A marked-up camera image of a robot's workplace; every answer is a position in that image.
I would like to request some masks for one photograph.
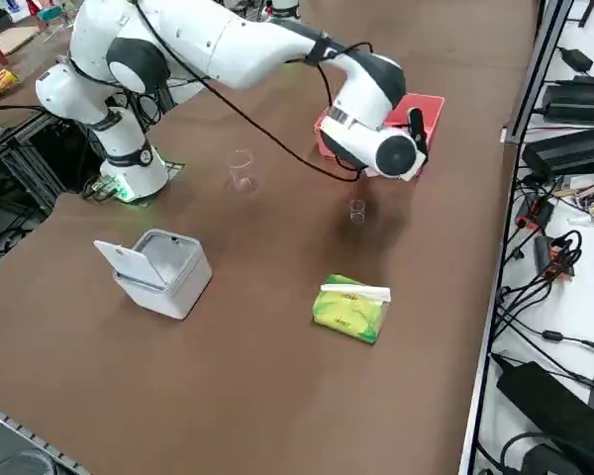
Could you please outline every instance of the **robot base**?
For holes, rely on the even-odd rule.
[[[151,148],[153,160],[149,166],[115,166],[109,161],[101,164],[101,175],[104,182],[112,180],[117,186],[116,198],[130,203],[161,190],[169,178],[167,166],[158,152]]]

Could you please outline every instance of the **small glass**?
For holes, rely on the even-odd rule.
[[[249,150],[236,150],[227,158],[234,187],[241,193],[257,189],[257,180],[252,175],[253,154]]]
[[[349,218],[357,224],[365,223],[365,202],[361,200],[352,200],[349,202]]]

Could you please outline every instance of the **red box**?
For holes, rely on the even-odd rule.
[[[425,121],[425,132],[427,133],[427,146],[431,145],[432,135],[438,124],[438,118],[443,110],[445,104],[444,97],[425,96],[422,94],[406,94],[400,101],[396,109],[394,109],[387,119],[385,119],[385,126],[395,127],[407,124],[407,112],[413,108],[419,108],[423,111],[423,120]],[[328,150],[321,139],[320,125],[328,114],[328,108],[315,123],[315,134],[317,135],[317,145],[319,153],[327,158],[334,158],[335,155]]]

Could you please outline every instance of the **brown mat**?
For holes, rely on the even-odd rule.
[[[203,94],[150,133],[188,163],[151,208],[61,197],[0,263],[0,409],[93,473],[456,471],[509,183],[499,134],[534,5],[304,3],[310,23],[400,61],[410,91],[446,98],[431,161],[417,183],[337,183]],[[314,150],[325,93],[312,69],[228,95]],[[249,197],[225,186],[242,147],[261,184]],[[347,218],[356,197],[362,228]],[[92,245],[152,227],[199,238],[214,267],[183,323],[137,308]],[[332,272],[391,286],[375,346],[312,324]]]

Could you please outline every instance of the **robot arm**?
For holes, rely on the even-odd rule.
[[[297,7],[280,13],[297,16],[298,2],[292,1]],[[383,127],[405,94],[403,72],[393,61],[347,50],[291,20],[248,22],[212,0],[141,0],[140,5],[159,39],[130,2],[86,0],[70,45],[79,70],[58,64],[37,83],[38,96],[51,112],[90,127],[109,155],[107,174],[122,175],[132,185],[133,199],[164,186],[166,170],[134,115],[105,105],[114,88],[87,77],[154,94],[167,111],[203,86],[195,82],[170,87],[172,77],[193,78],[161,41],[194,75],[235,89],[252,87],[288,60],[338,67],[347,81],[321,124],[326,146],[357,168],[368,166],[389,177],[410,179],[424,163],[425,155],[406,132]],[[135,185],[141,180],[141,186]]]

